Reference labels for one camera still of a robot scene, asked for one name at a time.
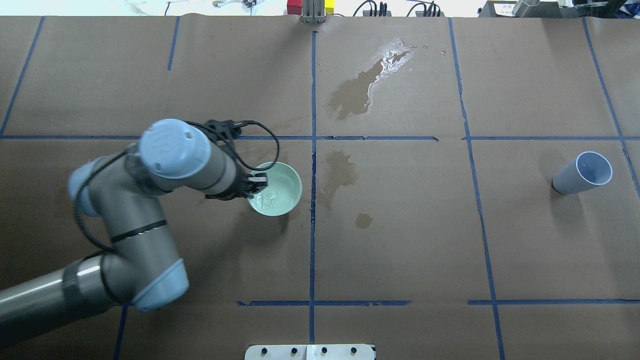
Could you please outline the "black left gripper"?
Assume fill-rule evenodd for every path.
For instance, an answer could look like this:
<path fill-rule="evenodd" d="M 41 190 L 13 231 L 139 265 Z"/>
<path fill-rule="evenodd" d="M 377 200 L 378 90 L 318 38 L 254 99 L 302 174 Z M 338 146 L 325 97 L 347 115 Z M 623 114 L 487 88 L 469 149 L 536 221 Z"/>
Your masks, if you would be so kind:
<path fill-rule="evenodd" d="M 237 198 L 254 197 L 268 187 L 266 171 L 248 174 L 235 161 L 224 162 L 222 175 L 217 182 L 205 190 L 205 199 L 230 201 Z"/>

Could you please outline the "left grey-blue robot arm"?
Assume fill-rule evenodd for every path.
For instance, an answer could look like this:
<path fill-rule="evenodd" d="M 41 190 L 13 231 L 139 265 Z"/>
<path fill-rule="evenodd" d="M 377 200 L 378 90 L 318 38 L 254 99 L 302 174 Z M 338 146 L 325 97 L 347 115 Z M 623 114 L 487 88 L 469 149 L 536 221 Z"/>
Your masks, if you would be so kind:
<path fill-rule="evenodd" d="M 151 312 L 189 288 L 160 196 L 182 187 L 206 199 L 251 199 L 268 185 L 269 164 L 238 155 L 235 139 L 255 120 L 155 121 L 112 156 L 71 174 L 67 192 L 78 229 L 98 251 L 1 292 L 1 348 L 133 305 Z"/>

